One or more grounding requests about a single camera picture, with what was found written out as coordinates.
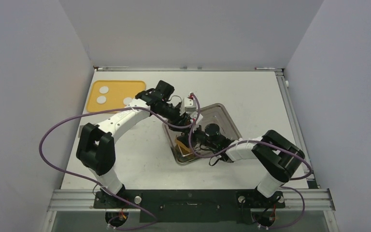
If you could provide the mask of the wooden rolling pin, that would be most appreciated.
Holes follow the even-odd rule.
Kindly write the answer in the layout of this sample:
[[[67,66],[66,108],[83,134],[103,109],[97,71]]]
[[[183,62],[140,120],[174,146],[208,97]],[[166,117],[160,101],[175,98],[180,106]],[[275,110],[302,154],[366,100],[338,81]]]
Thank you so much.
[[[192,157],[192,153],[186,145],[184,145],[181,141],[178,140],[175,140],[174,142],[175,142],[174,150],[180,158]]]

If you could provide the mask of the stainless steel tray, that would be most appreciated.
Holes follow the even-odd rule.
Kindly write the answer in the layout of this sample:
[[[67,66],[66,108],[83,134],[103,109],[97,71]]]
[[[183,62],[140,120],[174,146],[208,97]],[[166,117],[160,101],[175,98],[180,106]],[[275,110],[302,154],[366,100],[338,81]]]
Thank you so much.
[[[231,140],[237,140],[242,137],[225,106],[220,103],[202,107],[200,117],[202,118],[202,121],[200,122],[202,129],[205,129],[208,124],[215,123],[220,127],[221,135]],[[177,164],[187,165],[199,159],[199,157],[196,157],[190,152],[186,152],[186,150],[180,148],[176,144],[175,139],[178,136],[181,136],[180,132],[170,130],[166,124],[162,124],[162,127],[164,133],[166,134],[174,160]]]

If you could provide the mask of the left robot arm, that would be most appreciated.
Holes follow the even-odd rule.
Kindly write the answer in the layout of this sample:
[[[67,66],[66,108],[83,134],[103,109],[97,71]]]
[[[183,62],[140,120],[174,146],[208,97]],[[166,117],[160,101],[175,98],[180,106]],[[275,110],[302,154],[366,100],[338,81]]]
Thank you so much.
[[[155,88],[139,92],[121,111],[106,120],[83,126],[76,151],[77,159],[94,175],[113,208],[123,205],[125,186],[114,170],[115,143],[140,121],[158,116],[174,131],[188,131],[198,118],[199,105],[193,94],[180,103],[170,103],[174,87],[160,80]]]

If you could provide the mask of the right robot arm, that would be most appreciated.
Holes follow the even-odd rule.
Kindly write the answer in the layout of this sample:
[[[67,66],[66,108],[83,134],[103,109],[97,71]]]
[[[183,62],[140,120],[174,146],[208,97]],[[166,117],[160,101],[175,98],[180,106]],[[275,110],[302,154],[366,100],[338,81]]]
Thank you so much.
[[[270,204],[276,191],[305,163],[303,151],[274,130],[255,139],[232,140],[221,134],[219,125],[211,123],[204,129],[198,127],[183,133],[176,142],[189,153],[202,157],[194,149],[200,146],[212,153],[209,159],[215,157],[217,161],[234,163],[257,159],[267,171],[254,193],[254,202],[260,207]]]

